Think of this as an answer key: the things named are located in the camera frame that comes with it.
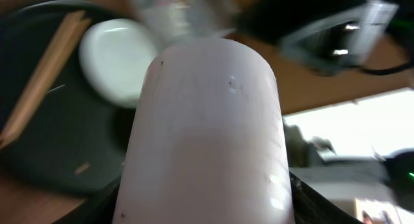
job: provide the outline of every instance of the round black tray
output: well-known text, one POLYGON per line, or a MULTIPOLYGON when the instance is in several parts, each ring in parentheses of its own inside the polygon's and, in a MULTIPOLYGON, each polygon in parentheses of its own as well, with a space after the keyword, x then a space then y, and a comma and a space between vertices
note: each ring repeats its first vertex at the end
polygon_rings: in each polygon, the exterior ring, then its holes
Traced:
MULTIPOLYGON (((92 25, 120 18, 79 0, 36 3, 0 16, 0 129, 65 14, 85 10, 92 25)), ((85 80, 78 49, 20 138, 0 151, 0 163, 26 182, 90 194, 119 178, 135 110, 106 102, 85 80), (89 165, 76 174, 76 169, 89 165)))

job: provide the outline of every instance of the white bottle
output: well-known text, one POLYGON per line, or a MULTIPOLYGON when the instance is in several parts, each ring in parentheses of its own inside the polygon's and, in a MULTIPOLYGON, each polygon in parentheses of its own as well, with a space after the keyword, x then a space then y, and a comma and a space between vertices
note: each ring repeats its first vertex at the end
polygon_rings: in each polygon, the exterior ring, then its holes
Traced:
POLYGON ((294 223, 276 79, 228 39, 168 48, 149 66, 114 224, 294 223))

